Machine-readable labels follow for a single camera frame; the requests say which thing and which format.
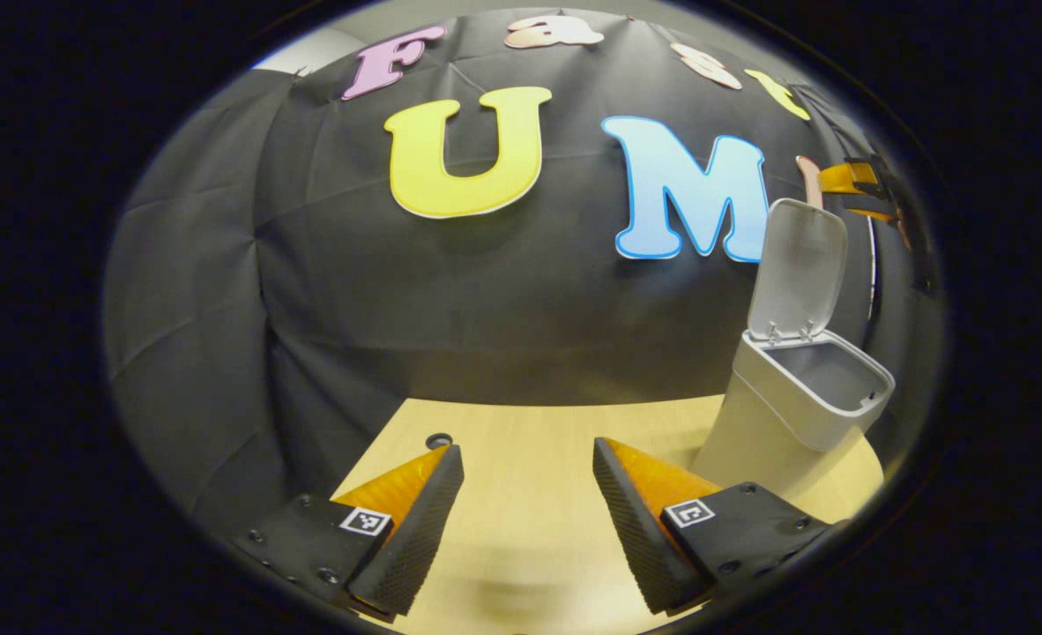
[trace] trash can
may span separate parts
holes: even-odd
[[[830,470],[883,413],[889,370],[826,331],[846,266],[839,217],[779,198],[718,419],[691,471],[759,483],[791,499]]]

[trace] foam letter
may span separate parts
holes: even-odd
[[[508,26],[505,35],[506,47],[514,49],[536,49],[549,44],[595,44],[603,40],[601,32],[595,32],[580,18],[572,16],[539,16],[518,20]]]
[[[615,238],[621,255],[678,255],[681,237],[667,222],[669,197],[697,253],[712,252],[730,206],[725,253],[734,261],[760,262],[768,198],[760,170],[764,153],[758,147],[736,137],[718,137],[702,172],[690,150],[662,123],[642,117],[607,117],[600,126],[617,138],[627,157],[630,225]]]
[[[447,35],[447,29],[432,26],[410,32],[407,35],[395,40],[380,42],[374,47],[368,47],[356,53],[361,59],[361,66],[356,69],[356,79],[352,81],[352,86],[349,86],[348,90],[345,90],[341,99],[351,100],[352,97],[396,83],[400,77],[403,77],[403,72],[393,70],[392,65],[395,65],[396,62],[404,67],[414,65],[423,54],[425,48],[423,41],[439,40],[443,35]]]
[[[697,75],[727,86],[729,89],[740,90],[740,81],[730,72],[727,72],[725,66],[713,55],[702,53],[698,49],[691,49],[685,44],[677,44],[677,42],[671,44],[670,48],[681,55],[681,60],[686,62],[687,67],[693,69]]]
[[[803,176],[803,189],[807,191],[807,204],[822,209],[822,186],[819,185],[819,166],[808,157],[795,157],[799,173]]]
[[[392,195],[417,216],[455,218],[488,214],[524,196],[541,175],[541,114],[548,89],[491,90],[478,103],[497,111],[497,163],[477,176],[451,176],[444,166],[447,119],[455,100],[428,101],[393,114]]]
[[[811,116],[807,114],[807,111],[800,108],[795,101],[792,101],[791,90],[783,88],[783,86],[776,83],[775,79],[771,79],[766,73],[759,72],[759,70],[744,69],[744,72],[749,73],[752,77],[756,77],[760,80],[760,86],[764,86],[764,90],[767,90],[772,100],[778,101],[780,106],[787,108],[787,112],[792,113],[793,116],[799,117],[803,121],[811,121]]]

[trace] table surface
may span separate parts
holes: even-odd
[[[408,398],[334,495],[425,454],[433,433],[461,447],[466,480],[411,615],[376,624],[408,635],[632,634],[678,619],[651,615],[635,586],[595,485],[593,443],[614,438],[690,466],[722,397],[572,407]],[[880,483],[877,458],[860,438],[791,503],[835,522]]]

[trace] screw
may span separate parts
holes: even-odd
[[[337,575],[332,573],[332,570],[326,567],[321,567],[317,569],[317,576],[318,578],[321,579],[321,582],[324,582],[326,584],[336,584],[341,582],[341,579],[337,578]]]
[[[454,439],[451,438],[451,435],[449,435],[447,433],[444,433],[444,432],[436,433],[436,434],[432,434],[430,437],[427,438],[427,448],[428,449],[439,449],[439,447],[442,447],[444,445],[449,445],[450,443],[453,443],[453,442],[454,442]]]

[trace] letter u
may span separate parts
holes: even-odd
[[[524,196],[541,175],[539,106],[552,99],[548,89],[491,90],[478,103],[497,111],[497,163],[477,176],[452,176],[444,166],[447,120],[455,100],[428,101],[393,114],[392,196],[417,216],[456,218],[488,214]]]

